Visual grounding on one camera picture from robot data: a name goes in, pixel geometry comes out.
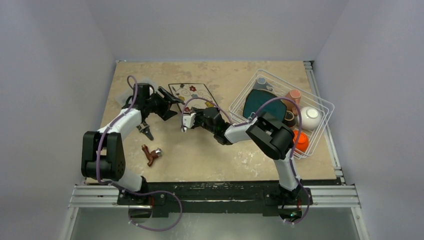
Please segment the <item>square floral plate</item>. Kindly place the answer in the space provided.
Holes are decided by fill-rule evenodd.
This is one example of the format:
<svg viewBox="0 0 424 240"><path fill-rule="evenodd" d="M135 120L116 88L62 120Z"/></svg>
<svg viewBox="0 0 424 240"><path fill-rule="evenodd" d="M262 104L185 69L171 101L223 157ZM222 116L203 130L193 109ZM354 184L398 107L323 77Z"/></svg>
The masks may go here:
<svg viewBox="0 0 424 240"><path fill-rule="evenodd" d="M183 103L177 105L179 111L187 113L191 108L205 109L218 105L204 83L169 83L170 93Z"/></svg>

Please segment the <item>dark teal plate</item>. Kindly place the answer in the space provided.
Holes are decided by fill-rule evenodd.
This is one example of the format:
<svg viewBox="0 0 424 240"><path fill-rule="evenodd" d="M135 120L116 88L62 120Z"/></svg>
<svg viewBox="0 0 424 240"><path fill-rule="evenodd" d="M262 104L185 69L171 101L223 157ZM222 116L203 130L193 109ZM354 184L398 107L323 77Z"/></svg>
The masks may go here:
<svg viewBox="0 0 424 240"><path fill-rule="evenodd" d="M242 116L246 119L253 116L259 108L265 104L267 101L276 98L277 96L267 90L262 89L252 89L244 103ZM274 116L280 121L283 121L286 116L287 106L283 103L282 100L275 100L267 104L260 112L266 112Z"/></svg>

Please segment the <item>grey blue mug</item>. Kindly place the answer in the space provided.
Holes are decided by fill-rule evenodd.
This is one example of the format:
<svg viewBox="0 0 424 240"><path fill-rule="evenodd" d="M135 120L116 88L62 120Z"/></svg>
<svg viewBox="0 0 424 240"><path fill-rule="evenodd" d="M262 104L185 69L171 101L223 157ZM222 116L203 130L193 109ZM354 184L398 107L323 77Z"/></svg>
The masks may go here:
<svg viewBox="0 0 424 240"><path fill-rule="evenodd" d="M264 90L268 92L273 91L273 87L267 82L264 77L258 77L253 85L253 89L255 90Z"/></svg>

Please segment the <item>brown glazed bowl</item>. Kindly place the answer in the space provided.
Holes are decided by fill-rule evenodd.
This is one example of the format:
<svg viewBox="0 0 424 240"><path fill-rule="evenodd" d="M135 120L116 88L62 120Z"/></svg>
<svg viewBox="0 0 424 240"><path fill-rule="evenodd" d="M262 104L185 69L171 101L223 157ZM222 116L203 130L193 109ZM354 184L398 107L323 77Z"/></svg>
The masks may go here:
<svg viewBox="0 0 424 240"><path fill-rule="evenodd" d="M297 124L297 119L296 116L293 114L292 111L287 110L285 112L285 116L284 119L282 121L286 126L288 126L289 128L293 129L296 124Z"/></svg>

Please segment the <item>pink floral mug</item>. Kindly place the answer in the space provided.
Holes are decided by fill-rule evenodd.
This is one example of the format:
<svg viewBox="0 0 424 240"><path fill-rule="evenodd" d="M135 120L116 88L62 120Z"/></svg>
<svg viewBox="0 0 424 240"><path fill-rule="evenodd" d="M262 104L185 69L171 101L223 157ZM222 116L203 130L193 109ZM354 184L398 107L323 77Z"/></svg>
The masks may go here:
<svg viewBox="0 0 424 240"><path fill-rule="evenodd" d="M292 100L298 106L300 104L301 96L301 92L298 89L292 89L285 95L287 99ZM295 116L297 116L299 112L298 109L296 108L293 102L287 99L283 100L283 103L286 105L286 109L288 111L291 111Z"/></svg>

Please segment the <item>orange bowl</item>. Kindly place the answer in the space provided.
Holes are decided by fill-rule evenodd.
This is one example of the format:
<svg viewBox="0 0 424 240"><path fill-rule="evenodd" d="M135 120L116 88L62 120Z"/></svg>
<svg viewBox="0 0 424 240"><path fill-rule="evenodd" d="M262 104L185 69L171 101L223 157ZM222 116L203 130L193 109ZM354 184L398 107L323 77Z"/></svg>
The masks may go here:
<svg viewBox="0 0 424 240"><path fill-rule="evenodd" d="M295 130L293 141L297 139L298 135L300 135L300 137L298 139L295 152L299 154L305 153L309 147L309 138L304 132L299 132L298 130Z"/></svg>

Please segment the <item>white bowl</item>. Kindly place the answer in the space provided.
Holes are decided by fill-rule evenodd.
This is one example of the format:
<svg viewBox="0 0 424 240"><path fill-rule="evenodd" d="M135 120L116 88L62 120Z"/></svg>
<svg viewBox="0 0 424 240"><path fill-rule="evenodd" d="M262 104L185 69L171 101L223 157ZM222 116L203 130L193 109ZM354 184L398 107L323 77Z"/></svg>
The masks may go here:
<svg viewBox="0 0 424 240"><path fill-rule="evenodd" d="M312 132L320 125L323 115L316 108L305 106L300 109L297 120L299 117L301 117L301 129Z"/></svg>

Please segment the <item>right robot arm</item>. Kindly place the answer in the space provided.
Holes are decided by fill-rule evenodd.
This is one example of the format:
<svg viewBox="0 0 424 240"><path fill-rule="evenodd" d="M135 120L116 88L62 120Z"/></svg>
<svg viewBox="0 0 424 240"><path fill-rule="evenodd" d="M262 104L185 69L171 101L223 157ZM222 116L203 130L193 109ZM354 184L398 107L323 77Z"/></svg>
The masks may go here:
<svg viewBox="0 0 424 240"><path fill-rule="evenodd" d="M253 141L270 159L278 173L280 196L288 204L300 198L301 179L294 163L294 131L268 112L262 112L249 123L231 124L223 120L217 107L194 108L182 120L182 129L201 127L213 134L221 145Z"/></svg>

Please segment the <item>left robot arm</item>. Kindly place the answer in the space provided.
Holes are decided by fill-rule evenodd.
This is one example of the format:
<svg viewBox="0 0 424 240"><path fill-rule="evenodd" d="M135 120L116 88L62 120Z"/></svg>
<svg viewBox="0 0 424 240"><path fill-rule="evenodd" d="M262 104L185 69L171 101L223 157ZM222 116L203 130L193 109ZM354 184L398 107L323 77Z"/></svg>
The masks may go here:
<svg viewBox="0 0 424 240"><path fill-rule="evenodd" d="M177 114L173 104L183 100L173 96L163 87L154 89L149 83L138 83L126 99L119 114L97 131L87 131L82 139L81 173L99 184L115 184L130 191L129 197L138 205L146 203L149 191L143 187L144 178L126 166L124 139L149 114L166 121Z"/></svg>

